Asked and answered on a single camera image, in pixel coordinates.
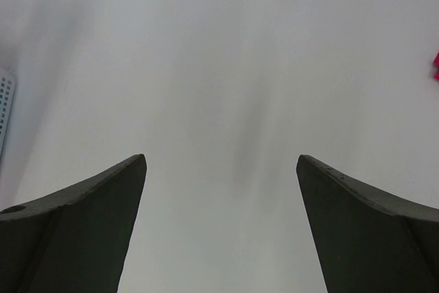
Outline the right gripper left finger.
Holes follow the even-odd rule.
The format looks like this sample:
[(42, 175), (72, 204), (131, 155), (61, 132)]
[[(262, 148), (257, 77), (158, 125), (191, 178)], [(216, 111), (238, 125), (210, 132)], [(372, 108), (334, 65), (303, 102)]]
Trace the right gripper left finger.
[(116, 292), (145, 184), (135, 154), (1, 211), (2, 292)]

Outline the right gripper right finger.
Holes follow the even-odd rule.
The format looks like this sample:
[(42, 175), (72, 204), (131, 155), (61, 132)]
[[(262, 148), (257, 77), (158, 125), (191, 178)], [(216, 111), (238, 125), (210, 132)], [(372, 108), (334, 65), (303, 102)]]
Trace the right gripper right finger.
[(311, 157), (296, 173), (328, 292), (437, 292), (438, 210)]

